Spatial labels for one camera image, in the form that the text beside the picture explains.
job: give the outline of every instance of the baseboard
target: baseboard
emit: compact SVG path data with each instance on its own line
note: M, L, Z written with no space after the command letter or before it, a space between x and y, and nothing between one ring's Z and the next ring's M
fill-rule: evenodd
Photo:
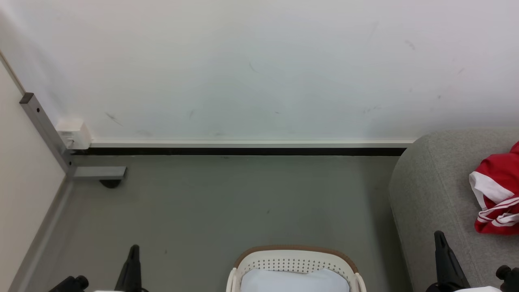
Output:
M414 140L110 141L74 155L348 155L400 156Z
M103 140L91 148L407 148L414 140Z

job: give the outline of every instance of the black baseboard strip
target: black baseboard strip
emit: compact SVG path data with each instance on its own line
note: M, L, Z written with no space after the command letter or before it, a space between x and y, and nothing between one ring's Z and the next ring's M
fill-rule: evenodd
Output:
M89 148L73 155L400 156L406 148Z

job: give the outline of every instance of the beige wall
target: beige wall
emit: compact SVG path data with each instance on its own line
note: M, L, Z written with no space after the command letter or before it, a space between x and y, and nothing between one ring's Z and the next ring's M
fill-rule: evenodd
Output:
M11 285L64 178L21 97L0 63L0 291Z

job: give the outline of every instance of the gray floor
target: gray floor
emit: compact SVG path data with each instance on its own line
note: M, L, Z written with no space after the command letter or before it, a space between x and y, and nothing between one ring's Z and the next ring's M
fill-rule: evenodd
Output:
M117 189L77 182L30 289L69 275L110 290L132 244L150 292L223 292L252 246L346 253L368 291L411 291L387 199L397 157L87 157L129 166Z

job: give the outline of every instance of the white fabric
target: white fabric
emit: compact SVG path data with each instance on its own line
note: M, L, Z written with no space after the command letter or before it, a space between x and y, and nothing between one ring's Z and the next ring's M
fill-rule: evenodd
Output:
M327 269L308 274L251 270L241 280L240 292L348 292L343 277Z
M483 196L486 196L492 202L499 204L514 195L514 193L496 183L496 181L491 177L477 171L473 171L469 174L469 182L472 191L476 195L477 202L480 204L483 211L487 209Z
M479 287L479 288L470 288L470 289L462 289L458 290L459 292L501 292L501 290L486 286L486 287Z

